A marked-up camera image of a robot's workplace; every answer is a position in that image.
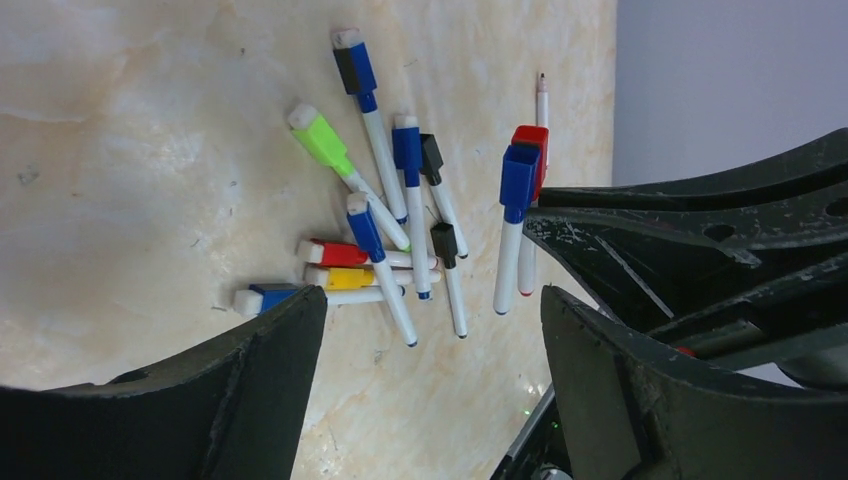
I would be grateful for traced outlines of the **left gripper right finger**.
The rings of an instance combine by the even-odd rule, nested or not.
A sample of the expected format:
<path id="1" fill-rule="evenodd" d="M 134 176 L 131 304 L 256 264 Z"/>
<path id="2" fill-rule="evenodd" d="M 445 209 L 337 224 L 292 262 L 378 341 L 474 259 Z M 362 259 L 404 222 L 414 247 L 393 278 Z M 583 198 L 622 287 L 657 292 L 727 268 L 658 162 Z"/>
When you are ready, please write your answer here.
<path id="1" fill-rule="evenodd" d="M 495 470 L 536 479 L 843 479 L 847 397 L 696 359 L 556 286 L 541 324 L 558 416 L 536 413 Z"/>

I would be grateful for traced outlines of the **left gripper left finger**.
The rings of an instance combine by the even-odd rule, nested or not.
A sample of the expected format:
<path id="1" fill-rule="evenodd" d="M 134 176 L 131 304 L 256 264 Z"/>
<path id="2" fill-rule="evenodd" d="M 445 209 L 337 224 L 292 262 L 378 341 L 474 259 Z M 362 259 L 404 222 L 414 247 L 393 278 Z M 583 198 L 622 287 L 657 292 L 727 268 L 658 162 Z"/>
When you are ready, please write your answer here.
<path id="1" fill-rule="evenodd" d="M 287 479 L 324 336 L 305 287 L 103 385 L 1 390 L 5 479 Z"/>

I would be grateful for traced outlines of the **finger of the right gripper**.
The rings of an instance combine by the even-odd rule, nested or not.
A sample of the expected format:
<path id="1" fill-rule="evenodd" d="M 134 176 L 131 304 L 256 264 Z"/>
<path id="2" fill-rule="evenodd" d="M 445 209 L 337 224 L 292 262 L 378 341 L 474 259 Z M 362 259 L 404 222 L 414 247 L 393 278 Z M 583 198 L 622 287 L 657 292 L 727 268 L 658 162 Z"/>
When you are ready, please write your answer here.
<path id="1" fill-rule="evenodd" d="M 549 189 L 525 230 L 613 320 L 731 369 L 847 342 L 847 186 Z"/>
<path id="2" fill-rule="evenodd" d="M 716 173 L 623 187 L 548 187 L 537 214 L 707 214 L 822 216 L 847 193 L 847 131 Z"/>

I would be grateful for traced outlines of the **red marker pen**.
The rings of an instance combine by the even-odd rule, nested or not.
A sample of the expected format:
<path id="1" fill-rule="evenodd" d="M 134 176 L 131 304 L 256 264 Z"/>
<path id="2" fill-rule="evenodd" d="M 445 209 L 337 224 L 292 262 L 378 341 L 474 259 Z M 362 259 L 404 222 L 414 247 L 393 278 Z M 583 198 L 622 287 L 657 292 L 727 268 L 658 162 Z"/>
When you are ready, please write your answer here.
<path id="1" fill-rule="evenodd" d="M 548 167 L 549 129 L 543 126 L 519 126 L 511 140 L 512 145 L 534 147 L 539 151 L 536 162 L 533 193 L 530 205 L 536 205 Z M 536 246 L 526 236 L 522 238 L 518 257 L 517 288 L 524 297 L 530 297 L 536 284 Z"/>

